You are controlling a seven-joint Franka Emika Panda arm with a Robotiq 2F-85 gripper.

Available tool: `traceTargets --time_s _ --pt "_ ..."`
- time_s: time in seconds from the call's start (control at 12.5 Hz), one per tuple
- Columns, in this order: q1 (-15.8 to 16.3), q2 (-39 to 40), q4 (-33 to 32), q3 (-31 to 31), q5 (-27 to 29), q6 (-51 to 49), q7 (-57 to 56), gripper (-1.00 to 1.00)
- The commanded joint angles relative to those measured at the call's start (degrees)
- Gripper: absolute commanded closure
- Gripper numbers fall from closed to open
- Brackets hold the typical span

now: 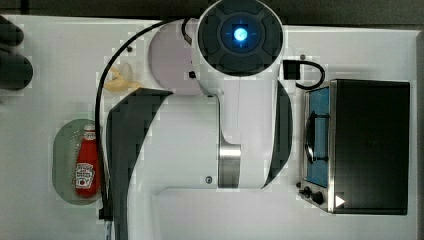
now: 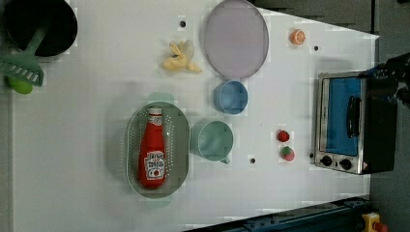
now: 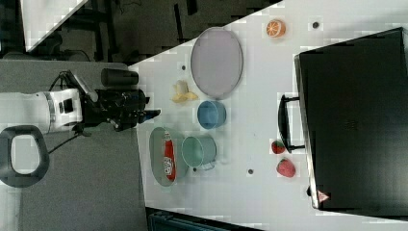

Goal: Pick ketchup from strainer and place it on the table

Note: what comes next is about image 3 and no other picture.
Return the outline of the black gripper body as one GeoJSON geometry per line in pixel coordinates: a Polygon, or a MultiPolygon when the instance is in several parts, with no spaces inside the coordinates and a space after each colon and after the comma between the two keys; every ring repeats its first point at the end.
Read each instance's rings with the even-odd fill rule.
{"type": "Polygon", "coordinates": [[[150,118],[145,110],[149,98],[142,90],[96,90],[96,102],[86,97],[82,100],[85,127],[111,123],[117,132],[135,127],[150,118]]]}

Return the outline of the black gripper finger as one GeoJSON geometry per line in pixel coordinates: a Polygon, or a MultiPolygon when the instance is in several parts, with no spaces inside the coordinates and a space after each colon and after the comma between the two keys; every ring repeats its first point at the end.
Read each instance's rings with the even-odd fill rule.
{"type": "Polygon", "coordinates": [[[140,123],[144,123],[145,121],[152,119],[156,116],[158,116],[161,113],[160,110],[148,110],[148,111],[143,111],[140,114],[140,123]]]}

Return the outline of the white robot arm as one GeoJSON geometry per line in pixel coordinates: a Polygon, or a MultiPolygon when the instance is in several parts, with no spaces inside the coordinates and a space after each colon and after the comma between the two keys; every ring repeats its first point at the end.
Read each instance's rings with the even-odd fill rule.
{"type": "Polygon", "coordinates": [[[73,131],[83,136],[89,127],[110,123],[117,132],[133,128],[158,116],[159,110],[147,110],[149,98],[140,90],[98,90],[95,99],[76,89],[41,91],[32,94],[1,94],[1,181],[14,188],[35,185],[49,168],[49,154],[44,136],[73,131]],[[38,152],[39,163],[30,173],[20,173],[12,156],[25,152],[17,145],[19,138],[29,138],[38,152]]]}

